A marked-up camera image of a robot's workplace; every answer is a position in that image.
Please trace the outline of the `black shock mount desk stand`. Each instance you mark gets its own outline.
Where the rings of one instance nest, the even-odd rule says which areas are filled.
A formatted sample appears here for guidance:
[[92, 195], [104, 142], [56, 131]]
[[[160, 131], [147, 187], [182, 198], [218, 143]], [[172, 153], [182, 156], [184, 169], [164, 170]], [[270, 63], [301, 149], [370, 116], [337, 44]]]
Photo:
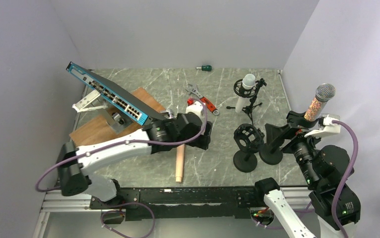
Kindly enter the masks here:
[[234, 141], [239, 150], [233, 156], [233, 163], [237, 170], [250, 173], [257, 167], [255, 153], [259, 152], [260, 145], [264, 144], [264, 133], [252, 124], [244, 123], [234, 131]]

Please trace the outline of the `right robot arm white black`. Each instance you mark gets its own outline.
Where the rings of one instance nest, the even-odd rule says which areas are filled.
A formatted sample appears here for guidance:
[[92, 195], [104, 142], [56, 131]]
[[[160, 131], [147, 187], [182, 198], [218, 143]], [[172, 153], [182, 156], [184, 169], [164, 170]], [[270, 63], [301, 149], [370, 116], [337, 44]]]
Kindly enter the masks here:
[[338, 115], [324, 114], [308, 121], [303, 114], [289, 112], [287, 123], [265, 125], [266, 142], [259, 147], [261, 159], [277, 165], [284, 154], [295, 157], [307, 183], [309, 198], [320, 224], [322, 238], [352, 238], [360, 220], [361, 202], [347, 185], [354, 173], [358, 139], [352, 134], [352, 155], [335, 145], [317, 149], [323, 137], [340, 133], [344, 123]]

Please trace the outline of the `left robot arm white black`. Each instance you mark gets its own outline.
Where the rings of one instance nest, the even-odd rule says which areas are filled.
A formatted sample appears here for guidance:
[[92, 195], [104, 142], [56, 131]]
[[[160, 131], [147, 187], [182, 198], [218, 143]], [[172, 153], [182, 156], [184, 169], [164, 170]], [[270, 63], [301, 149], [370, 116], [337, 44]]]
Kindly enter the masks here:
[[88, 194], [103, 201], [109, 208], [122, 202], [119, 182], [95, 172], [122, 160], [170, 151], [182, 144], [207, 150], [212, 122], [193, 113], [178, 114], [172, 119], [154, 120], [126, 136], [106, 142], [76, 147], [62, 146], [57, 168], [63, 196]]

